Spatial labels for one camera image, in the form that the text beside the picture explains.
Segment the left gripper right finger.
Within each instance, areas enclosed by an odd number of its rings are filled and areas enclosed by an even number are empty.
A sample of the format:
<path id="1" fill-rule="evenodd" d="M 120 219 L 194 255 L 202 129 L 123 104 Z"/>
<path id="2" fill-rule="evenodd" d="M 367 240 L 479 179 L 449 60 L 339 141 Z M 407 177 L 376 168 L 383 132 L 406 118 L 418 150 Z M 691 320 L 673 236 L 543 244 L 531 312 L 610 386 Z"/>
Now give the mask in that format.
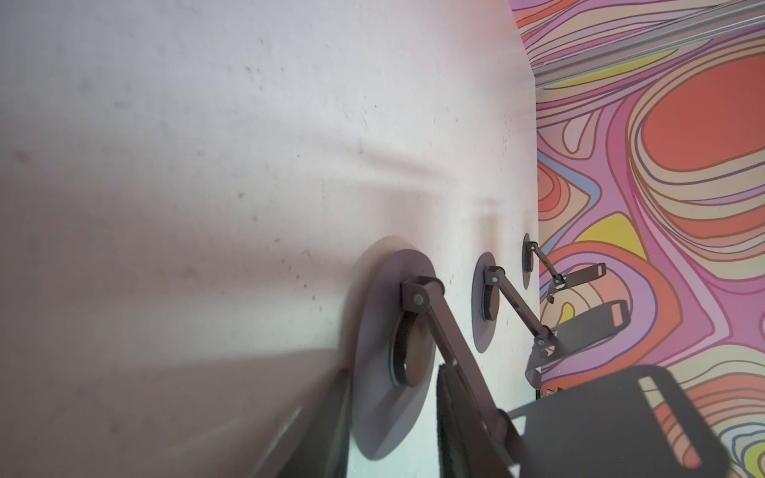
<path id="1" fill-rule="evenodd" d="M 442 364 L 436 381 L 441 477 L 512 477 L 507 459 L 485 430 L 455 366 Z"/>

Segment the dark grey phone stand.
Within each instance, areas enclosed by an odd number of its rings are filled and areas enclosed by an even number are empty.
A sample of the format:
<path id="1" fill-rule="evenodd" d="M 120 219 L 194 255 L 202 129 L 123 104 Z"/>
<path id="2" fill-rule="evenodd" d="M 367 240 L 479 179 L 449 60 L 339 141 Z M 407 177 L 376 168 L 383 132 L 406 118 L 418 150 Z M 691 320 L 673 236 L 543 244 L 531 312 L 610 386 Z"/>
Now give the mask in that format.
<path id="1" fill-rule="evenodd" d="M 550 304 L 554 303 L 557 293 L 599 280 L 608 273 L 606 264 L 599 263 L 568 274 L 562 274 L 541 250 L 540 245 L 536 241 L 532 241 L 530 235 L 526 233 L 523 238 L 521 253 L 523 284 L 525 288 L 528 288 L 530 285 L 531 273 L 535 267 L 535 258 L 551 274 L 551 282 L 545 295 L 546 300 Z"/>

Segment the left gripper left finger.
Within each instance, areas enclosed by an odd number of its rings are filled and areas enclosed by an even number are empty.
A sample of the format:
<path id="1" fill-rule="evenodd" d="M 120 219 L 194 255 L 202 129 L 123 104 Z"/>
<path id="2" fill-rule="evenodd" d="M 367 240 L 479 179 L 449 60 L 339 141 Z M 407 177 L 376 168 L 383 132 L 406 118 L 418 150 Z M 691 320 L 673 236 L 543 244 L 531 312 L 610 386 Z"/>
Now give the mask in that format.
<path id="1" fill-rule="evenodd" d="M 352 398 L 352 373 L 342 368 L 278 477 L 347 476 Z"/>

